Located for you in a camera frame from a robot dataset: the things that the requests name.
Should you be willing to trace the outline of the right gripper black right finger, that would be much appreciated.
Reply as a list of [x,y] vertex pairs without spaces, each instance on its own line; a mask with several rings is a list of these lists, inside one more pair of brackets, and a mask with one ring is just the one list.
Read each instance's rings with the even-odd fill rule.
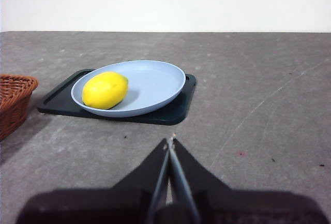
[[201,223],[326,223],[310,197],[289,191],[229,187],[204,168],[176,139],[170,151],[193,214]]

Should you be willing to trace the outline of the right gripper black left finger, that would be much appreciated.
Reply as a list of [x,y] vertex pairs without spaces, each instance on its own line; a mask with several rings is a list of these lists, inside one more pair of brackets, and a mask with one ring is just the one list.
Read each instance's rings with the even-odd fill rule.
[[17,223],[143,223],[167,171],[163,139],[133,171],[110,188],[56,189],[31,197]]

